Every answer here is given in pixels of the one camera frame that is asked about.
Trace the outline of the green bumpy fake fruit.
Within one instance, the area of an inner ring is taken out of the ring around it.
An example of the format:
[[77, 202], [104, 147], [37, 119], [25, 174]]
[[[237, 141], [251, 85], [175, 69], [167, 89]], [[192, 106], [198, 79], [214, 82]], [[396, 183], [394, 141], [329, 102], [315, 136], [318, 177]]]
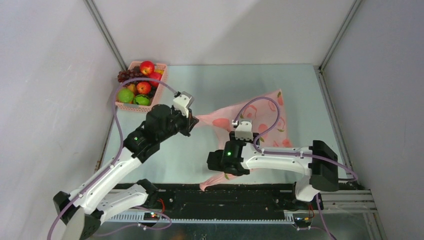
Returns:
[[116, 100], [120, 103], [131, 104], [135, 94], [128, 88], [122, 88], [118, 91]]

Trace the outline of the pink printed plastic bag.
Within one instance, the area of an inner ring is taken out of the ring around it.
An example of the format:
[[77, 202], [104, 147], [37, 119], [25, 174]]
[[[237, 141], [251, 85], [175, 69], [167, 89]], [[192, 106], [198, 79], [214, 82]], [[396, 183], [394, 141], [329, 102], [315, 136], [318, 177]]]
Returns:
[[[252, 130], [255, 133], [262, 133], [275, 122], [277, 110], [280, 110], [280, 117], [277, 125], [260, 138], [260, 145], [263, 147], [284, 147], [293, 146], [288, 135], [287, 115], [284, 106], [282, 91], [276, 90], [264, 95], [274, 100], [274, 105], [270, 100], [261, 99], [249, 104], [246, 109], [246, 101], [220, 108], [214, 112], [198, 115], [199, 123], [197, 127], [212, 127], [218, 140], [218, 148], [223, 149], [225, 142], [229, 140], [229, 133], [233, 130], [232, 120], [241, 112], [240, 119], [252, 120]], [[285, 176], [282, 170], [273, 169], [253, 169], [249, 175], [234, 176], [231, 174], [217, 173], [206, 181], [199, 184], [202, 191], [218, 184], [277, 184], [286, 181], [294, 181], [295, 175]]]

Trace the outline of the green striped fake watermelon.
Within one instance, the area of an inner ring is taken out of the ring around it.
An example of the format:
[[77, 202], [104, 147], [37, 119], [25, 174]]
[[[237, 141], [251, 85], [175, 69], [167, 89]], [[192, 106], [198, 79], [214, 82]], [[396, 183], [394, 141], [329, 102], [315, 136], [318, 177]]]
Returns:
[[148, 95], [139, 94], [134, 97], [133, 103], [139, 106], [149, 106], [151, 104], [151, 99]]

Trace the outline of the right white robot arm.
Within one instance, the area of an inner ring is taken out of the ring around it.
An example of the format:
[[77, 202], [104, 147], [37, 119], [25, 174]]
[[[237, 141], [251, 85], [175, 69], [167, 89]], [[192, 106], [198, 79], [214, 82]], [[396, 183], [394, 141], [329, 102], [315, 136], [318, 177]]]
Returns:
[[291, 204], [297, 209], [304, 209], [320, 192], [340, 189], [338, 156], [325, 142], [313, 140], [311, 146], [298, 148], [261, 147], [254, 142], [258, 135], [254, 132], [247, 139], [237, 138], [231, 131], [224, 148], [208, 154], [208, 169], [237, 177], [256, 169], [301, 174], [290, 196]]

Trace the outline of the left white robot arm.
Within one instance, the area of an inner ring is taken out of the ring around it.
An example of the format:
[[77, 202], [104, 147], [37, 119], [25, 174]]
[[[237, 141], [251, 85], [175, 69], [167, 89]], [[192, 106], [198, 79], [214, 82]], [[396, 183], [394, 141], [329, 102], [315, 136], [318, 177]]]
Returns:
[[198, 122], [188, 105], [153, 106], [140, 126], [126, 137], [120, 135], [118, 153], [113, 159], [75, 190], [70, 193], [59, 191], [53, 197], [57, 217], [47, 238], [52, 237], [59, 221], [66, 226], [64, 240], [86, 240], [105, 221], [121, 212], [142, 205], [145, 208], [156, 206], [157, 188], [147, 179], [138, 181], [121, 194], [110, 194], [110, 191], [158, 152], [162, 142], [177, 134], [189, 137]]

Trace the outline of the red yellow fake apple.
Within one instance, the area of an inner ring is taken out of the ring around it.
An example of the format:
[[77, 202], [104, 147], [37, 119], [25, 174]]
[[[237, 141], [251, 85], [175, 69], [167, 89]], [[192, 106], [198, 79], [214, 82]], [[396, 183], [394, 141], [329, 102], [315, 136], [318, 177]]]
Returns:
[[136, 90], [140, 95], [148, 95], [152, 91], [152, 86], [147, 81], [141, 81], [136, 85]]

